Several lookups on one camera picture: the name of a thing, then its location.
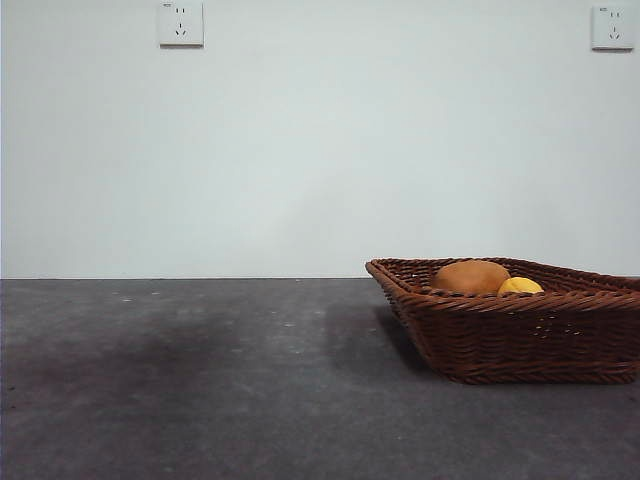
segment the wall outlet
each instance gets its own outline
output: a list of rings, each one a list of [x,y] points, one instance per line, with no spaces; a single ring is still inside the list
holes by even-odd
[[[591,48],[633,50],[636,18],[631,5],[596,5],[591,9]]]
[[[167,2],[158,5],[160,46],[204,46],[202,3]]]

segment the woven texture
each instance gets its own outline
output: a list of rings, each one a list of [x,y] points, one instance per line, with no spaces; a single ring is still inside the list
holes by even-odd
[[[437,290],[438,270],[468,259],[366,264],[420,354],[463,383],[628,383],[640,369],[640,280],[483,258],[544,293]]]

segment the white wall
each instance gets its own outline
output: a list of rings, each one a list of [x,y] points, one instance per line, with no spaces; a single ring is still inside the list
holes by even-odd
[[[5,278],[640,274],[640,57],[584,0],[4,0]]]

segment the basket rim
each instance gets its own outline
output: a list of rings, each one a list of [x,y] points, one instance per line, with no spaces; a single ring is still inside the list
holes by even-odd
[[[401,262],[406,264],[441,263],[464,260],[488,260],[500,263],[519,263],[523,266],[545,268],[557,273],[571,274],[585,279],[598,280],[600,284],[609,284],[619,287],[620,290],[571,290],[569,292],[539,292],[539,293],[515,293],[502,295],[495,293],[461,293],[432,287],[413,287],[404,280],[391,273],[384,263]],[[566,267],[557,267],[542,263],[532,262],[507,257],[465,257],[465,258],[437,258],[437,259],[401,259],[379,258],[366,263],[367,271],[383,286],[386,286],[397,297],[403,297],[416,307],[429,306],[441,310],[470,310],[481,311],[505,311],[512,310],[582,310],[593,311],[602,309],[640,309],[640,279],[603,275],[594,272],[574,270]]]

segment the floor surface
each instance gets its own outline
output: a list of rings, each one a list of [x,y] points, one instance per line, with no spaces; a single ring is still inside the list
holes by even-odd
[[[3,480],[640,478],[640,383],[451,383],[370,279],[2,288]]]

